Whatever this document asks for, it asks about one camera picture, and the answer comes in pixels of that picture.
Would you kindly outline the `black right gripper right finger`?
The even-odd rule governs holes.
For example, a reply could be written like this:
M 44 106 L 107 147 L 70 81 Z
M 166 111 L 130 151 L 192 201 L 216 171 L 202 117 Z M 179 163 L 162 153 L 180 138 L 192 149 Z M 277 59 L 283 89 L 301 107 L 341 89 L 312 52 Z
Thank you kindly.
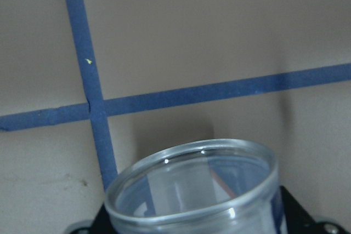
M 287 232 L 289 234 L 308 234 L 315 223 L 312 216 L 293 197 L 286 187 L 280 186 L 284 205 Z

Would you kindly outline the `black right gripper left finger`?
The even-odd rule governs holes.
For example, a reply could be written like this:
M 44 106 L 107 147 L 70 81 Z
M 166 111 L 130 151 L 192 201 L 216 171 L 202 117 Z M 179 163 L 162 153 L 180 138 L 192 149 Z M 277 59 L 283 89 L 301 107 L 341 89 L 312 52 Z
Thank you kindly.
M 114 234 L 114 228 L 110 222 L 109 215 L 102 205 L 99 209 L 93 223 L 90 226 L 91 234 Z

